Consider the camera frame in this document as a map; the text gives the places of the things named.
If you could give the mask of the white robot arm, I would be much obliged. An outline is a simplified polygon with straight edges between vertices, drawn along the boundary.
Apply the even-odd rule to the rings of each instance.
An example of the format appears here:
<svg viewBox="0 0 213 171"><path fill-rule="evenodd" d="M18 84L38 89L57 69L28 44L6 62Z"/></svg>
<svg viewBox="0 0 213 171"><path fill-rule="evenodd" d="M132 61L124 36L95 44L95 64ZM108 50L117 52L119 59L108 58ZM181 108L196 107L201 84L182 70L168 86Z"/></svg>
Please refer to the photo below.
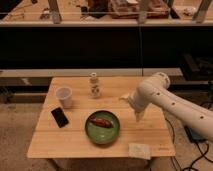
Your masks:
<svg viewBox="0 0 213 171"><path fill-rule="evenodd" d="M143 79L136 89L121 96L134 110L139 122L150 103L174 115L205 139L213 142L213 111L180 98L168 91L170 78L157 72Z"/></svg>

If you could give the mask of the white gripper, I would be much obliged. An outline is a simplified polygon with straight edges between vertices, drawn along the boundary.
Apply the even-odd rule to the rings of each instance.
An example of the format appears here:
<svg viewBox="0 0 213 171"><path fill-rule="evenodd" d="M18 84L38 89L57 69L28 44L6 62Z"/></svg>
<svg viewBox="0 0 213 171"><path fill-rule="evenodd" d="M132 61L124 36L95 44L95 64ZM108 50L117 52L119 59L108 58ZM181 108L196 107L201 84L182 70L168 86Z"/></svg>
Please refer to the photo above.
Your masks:
<svg viewBox="0 0 213 171"><path fill-rule="evenodd" d="M146 100L140 93L132 92L130 95L127 93L119 97L119 100L128 101L131 108L135 111L136 122L139 122L143 118L145 114Z"/></svg>

